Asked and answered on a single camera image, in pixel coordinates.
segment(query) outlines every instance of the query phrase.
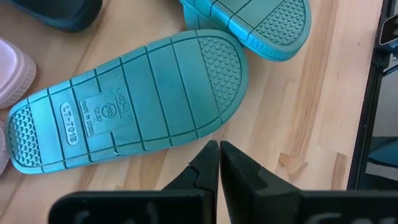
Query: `teal rubber sole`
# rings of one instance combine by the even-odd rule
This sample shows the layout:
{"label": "teal rubber sole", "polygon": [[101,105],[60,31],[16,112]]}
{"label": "teal rubber sole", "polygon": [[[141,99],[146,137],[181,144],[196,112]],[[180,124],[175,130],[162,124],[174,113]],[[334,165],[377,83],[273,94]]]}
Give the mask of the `teal rubber sole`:
{"label": "teal rubber sole", "polygon": [[261,57],[292,58],[308,38],[308,0],[180,0],[187,29],[219,29],[235,35]]}
{"label": "teal rubber sole", "polygon": [[41,174],[185,144],[227,122],[247,85],[233,36],[182,32],[15,105],[6,131],[11,161]]}

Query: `wood grain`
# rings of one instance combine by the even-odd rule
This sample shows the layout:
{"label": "wood grain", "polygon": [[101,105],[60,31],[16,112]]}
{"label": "wood grain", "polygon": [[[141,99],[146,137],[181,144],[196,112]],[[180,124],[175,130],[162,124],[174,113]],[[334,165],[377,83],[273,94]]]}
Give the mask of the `wood grain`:
{"label": "wood grain", "polygon": [[[209,139],[230,141],[302,189],[344,189],[382,0],[310,4],[311,35],[292,60],[270,62],[245,49],[249,88],[220,130],[186,146],[56,174],[22,175],[9,164],[0,177],[0,223],[45,223],[54,201],[77,190],[161,189]],[[180,32],[184,23],[176,0],[105,0],[88,30],[68,34],[0,1],[0,27],[0,36],[37,62],[31,94]],[[229,223],[221,186],[218,199],[218,221]]]}

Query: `dotted tread pattern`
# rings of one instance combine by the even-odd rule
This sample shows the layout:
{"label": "dotted tread pattern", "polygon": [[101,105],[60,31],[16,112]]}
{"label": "dotted tread pattern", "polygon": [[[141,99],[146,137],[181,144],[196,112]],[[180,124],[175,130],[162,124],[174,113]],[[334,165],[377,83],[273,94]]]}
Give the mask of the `dotted tread pattern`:
{"label": "dotted tread pattern", "polygon": [[234,47],[216,37],[199,38],[220,114],[235,99],[241,84],[241,63]]}
{"label": "dotted tread pattern", "polygon": [[22,166],[41,166],[39,144],[30,106],[14,113],[9,122],[9,142],[15,160]]}
{"label": "dotted tread pattern", "polygon": [[256,31],[278,45],[290,45],[302,34],[305,26],[303,0],[285,0],[269,14]]}

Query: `slipper sole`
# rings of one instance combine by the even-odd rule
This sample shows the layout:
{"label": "slipper sole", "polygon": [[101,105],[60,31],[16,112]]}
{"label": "slipper sole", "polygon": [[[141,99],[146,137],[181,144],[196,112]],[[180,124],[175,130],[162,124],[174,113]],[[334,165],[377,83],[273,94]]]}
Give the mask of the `slipper sole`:
{"label": "slipper sole", "polygon": [[186,144],[227,122],[247,85],[233,36],[182,32],[22,100],[7,148],[19,171],[40,174]]}
{"label": "slipper sole", "polygon": [[308,38],[308,0],[180,0],[188,29],[219,29],[235,35],[261,57],[292,58]]}

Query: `black metal frame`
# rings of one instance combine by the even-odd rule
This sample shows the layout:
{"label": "black metal frame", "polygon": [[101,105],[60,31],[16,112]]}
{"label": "black metal frame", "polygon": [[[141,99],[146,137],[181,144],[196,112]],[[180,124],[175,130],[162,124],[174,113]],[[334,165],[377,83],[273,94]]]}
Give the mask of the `black metal frame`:
{"label": "black metal frame", "polygon": [[379,27],[377,29],[376,40],[374,43],[368,83],[366,85],[361,119],[359,121],[353,161],[351,164],[351,171],[349,173],[348,189],[358,189],[359,179],[365,174],[377,103],[379,101],[381,80],[383,78],[383,71],[388,67],[391,56],[390,53],[379,47],[379,34],[383,22],[394,14],[395,4],[396,0],[384,0],[383,2]]}

